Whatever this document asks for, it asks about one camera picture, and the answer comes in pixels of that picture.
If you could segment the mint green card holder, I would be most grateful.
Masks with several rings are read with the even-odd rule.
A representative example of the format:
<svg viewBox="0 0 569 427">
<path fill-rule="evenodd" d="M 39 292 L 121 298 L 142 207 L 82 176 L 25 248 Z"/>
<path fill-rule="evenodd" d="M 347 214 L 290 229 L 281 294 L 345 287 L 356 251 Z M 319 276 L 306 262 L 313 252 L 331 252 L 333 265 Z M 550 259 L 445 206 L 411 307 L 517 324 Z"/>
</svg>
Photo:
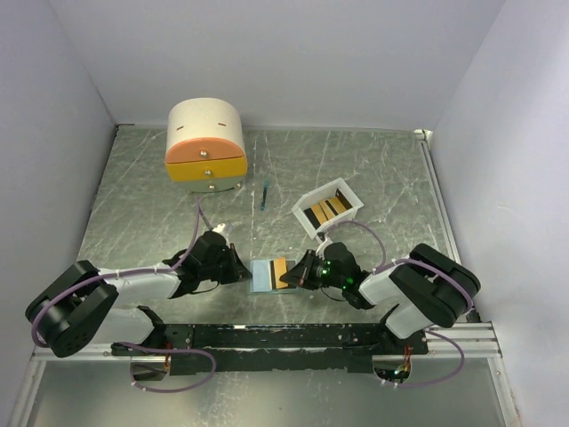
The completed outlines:
<svg viewBox="0 0 569 427">
<path fill-rule="evenodd" d="M 251 294 L 286 294 L 292 293 L 298 290 L 297 287 L 288 286 L 286 289 L 275 291 L 271 289 L 271 277 L 270 277 L 270 262 L 274 260 L 252 260 L 250 262 L 252 279 L 250 282 L 250 293 Z M 290 270 L 294 264 L 294 260 L 287 260 L 287 267 Z"/>
</svg>

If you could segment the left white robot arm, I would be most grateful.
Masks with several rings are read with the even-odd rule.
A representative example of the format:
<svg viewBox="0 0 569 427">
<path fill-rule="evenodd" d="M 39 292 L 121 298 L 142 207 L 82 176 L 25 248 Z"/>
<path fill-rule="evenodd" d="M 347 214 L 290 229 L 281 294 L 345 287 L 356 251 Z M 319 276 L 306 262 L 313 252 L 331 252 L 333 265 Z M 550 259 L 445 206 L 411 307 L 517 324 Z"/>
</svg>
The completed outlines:
<svg viewBox="0 0 569 427">
<path fill-rule="evenodd" d="M 98 269 L 82 260 L 68 267 L 26 308 L 32 337 L 58 358 L 90 343 L 132 342 L 144 354 L 164 348 L 163 322 L 144 300 L 195 294 L 200 284 L 234 284 L 251 278 L 235 246 L 207 230 L 186 250 L 132 270 Z"/>
</svg>

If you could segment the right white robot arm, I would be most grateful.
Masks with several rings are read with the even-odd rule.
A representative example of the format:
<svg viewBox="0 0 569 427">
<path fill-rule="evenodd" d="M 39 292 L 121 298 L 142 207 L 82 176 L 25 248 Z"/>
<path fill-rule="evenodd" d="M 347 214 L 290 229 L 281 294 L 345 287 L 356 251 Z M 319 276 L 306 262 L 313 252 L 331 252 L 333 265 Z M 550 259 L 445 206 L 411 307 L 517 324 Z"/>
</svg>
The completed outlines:
<svg viewBox="0 0 569 427">
<path fill-rule="evenodd" d="M 472 309 L 481 289 L 474 273 L 426 244 L 389 266 L 366 271 L 344 244 L 331 243 L 320 251 L 308 250 L 279 279 L 307 290 L 337 288 L 358 310 L 390 302 L 382 319 L 385 326 L 377 333 L 379 347 L 390 354 L 399 352 L 408 337 L 422 329 L 452 327 Z"/>
</svg>

